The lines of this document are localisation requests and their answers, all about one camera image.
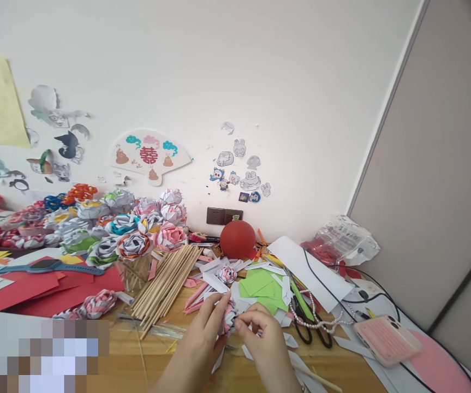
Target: desk surface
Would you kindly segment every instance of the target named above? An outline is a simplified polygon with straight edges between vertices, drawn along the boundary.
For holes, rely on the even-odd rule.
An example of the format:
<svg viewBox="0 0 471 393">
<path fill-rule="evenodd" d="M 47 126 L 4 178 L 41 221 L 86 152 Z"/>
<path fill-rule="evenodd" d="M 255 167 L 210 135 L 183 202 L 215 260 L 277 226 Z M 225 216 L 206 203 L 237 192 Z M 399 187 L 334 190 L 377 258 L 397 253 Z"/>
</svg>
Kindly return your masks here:
<svg viewBox="0 0 471 393">
<path fill-rule="evenodd" d="M 197 313 L 185 315 L 182 311 L 184 303 L 194 291 L 193 288 L 182 288 L 170 312 L 160 322 L 187 328 Z M 110 321 L 110 356 L 99 357 L 98 376 L 79 380 L 83 384 L 87 383 L 88 393 L 145 392 L 147 386 L 153 386 L 170 361 L 172 355 L 166 351 L 174 340 L 148 334 L 141 342 L 146 364 L 145 375 L 135 327 L 127 321 L 117 320 L 115 316 L 115 312 L 125 308 L 125 304 L 119 301 L 106 317 Z M 333 319 L 324 311 L 319 314 L 324 319 Z M 344 392 L 386 392 L 361 356 L 340 348 L 335 342 L 332 349 L 326 349 L 317 335 L 314 335 L 312 345 L 308 346 L 301 341 L 293 324 L 283 331 L 296 339 L 299 348 L 294 351 L 306 365 L 312 370 L 314 368 L 321 377 L 340 386 Z M 336 335 L 346 337 L 340 327 Z M 236 349 L 225 350 L 223 362 L 206 384 L 204 392 L 265 391 L 254 362 L 246 359 L 241 349 L 242 344 L 237 334 L 230 336 L 228 345 Z"/>
</svg>

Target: electrical outlet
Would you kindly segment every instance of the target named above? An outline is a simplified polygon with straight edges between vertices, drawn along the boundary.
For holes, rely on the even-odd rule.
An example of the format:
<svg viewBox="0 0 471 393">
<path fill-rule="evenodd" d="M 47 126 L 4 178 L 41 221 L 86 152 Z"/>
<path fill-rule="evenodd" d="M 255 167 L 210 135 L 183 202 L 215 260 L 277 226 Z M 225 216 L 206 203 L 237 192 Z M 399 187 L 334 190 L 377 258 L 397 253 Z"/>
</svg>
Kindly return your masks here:
<svg viewBox="0 0 471 393">
<path fill-rule="evenodd" d="M 206 211 L 206 224 L 225 225 L 225 211 L 226 209 L 219 209 L 218 207 L 209 207 Z"/>
</svg>

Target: pink phone case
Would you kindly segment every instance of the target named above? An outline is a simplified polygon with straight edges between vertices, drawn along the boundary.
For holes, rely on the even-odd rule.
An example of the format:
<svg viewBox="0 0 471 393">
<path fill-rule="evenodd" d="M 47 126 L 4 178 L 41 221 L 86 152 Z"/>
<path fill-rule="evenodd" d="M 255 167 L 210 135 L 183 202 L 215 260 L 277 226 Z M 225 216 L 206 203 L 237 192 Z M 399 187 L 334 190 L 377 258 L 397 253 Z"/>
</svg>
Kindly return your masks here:
<svg viewBox="0 0 471 393">
<path fill-rule="evenodd" d="M 354 325 L 355 332 L 384 367 L 394 367 L 418 353 L 422 345 L 389 315 L 380 315 Z"/>
</svg>

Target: rabbit sticker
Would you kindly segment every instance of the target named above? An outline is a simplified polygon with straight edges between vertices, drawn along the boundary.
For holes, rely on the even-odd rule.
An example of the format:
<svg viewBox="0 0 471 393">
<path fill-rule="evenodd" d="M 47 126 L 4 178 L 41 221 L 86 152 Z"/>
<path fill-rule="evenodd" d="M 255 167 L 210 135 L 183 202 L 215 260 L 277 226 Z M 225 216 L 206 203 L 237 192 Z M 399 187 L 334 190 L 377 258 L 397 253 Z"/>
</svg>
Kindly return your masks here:
<svg viewBox="0 0 471 393">
<path fill-rule="evenodd" d="M 235 157 L 244 157 L 246 154 L 245 140 L 234 140 L 234 154 Z"/>
</svg>

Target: pearl string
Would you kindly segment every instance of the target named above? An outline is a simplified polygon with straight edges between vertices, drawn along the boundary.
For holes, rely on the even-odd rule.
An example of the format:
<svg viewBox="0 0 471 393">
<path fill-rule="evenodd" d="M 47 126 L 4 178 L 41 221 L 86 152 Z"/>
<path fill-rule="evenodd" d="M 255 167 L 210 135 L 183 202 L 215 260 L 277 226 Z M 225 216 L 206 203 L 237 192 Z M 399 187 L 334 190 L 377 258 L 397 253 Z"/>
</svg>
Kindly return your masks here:
<svg viewBox="0 0 471 393">
<path fill-rule="evenodd" d="M 295 320 L 297 321 L 297 323 L 301 326 L 304 326 L 308 329 L 323 329 L 325 332 L 333 335 L 335 333 L 335 330 L 337 329 L 338 325 L 353 325 L 354 322 L 353 321 L 344 321 L 342 320 L 343 318 L 343 314 L 344 314 L 344 308 L 341 308 L 341 312 L 339 314 L 339 316 L 337 318 L 335 318 L 333 321 L 324 321 L 324 320 L 319 320 L 319 318 L 317 318 L 317 315 L 315 313 L 315 302 L 313 301 L 313 295 L 312 293 L 308 290 L 308 289 L 305 289 L 305 290 L 302 290 L 300 291 L 302 294 L 303 293 L 308 293 L 310 295 L 310 301 L 312 302 L 312 310 L 313 310 L 313 318 L 315 319 L 315 322 L 317 322 L 315 325 L 312 325 L 312 324 L 309 324 L 309 323 L 306 323 L 304 322 L 301 318 L 299 318 L 297 316 L 297 314 L 295 313 L 295 310 L 293 308 L 293 306 L 291 305 L 290 303 L 290 311 L 291 313 L 294 315 L 294 318 Z M 351 307 L 351 305 L 349 305 L 348 303 L 346 303 L 346 305 L 350 308 L 351 310 L 351 314 L 353 315 L 353 317 L 355 318 L 355 311 L 354 309 Z M 330 325 L 332 328 L 331 329 L 328 329 L 327 327 L 325 327 L 324 325 Z"/>
</svg>

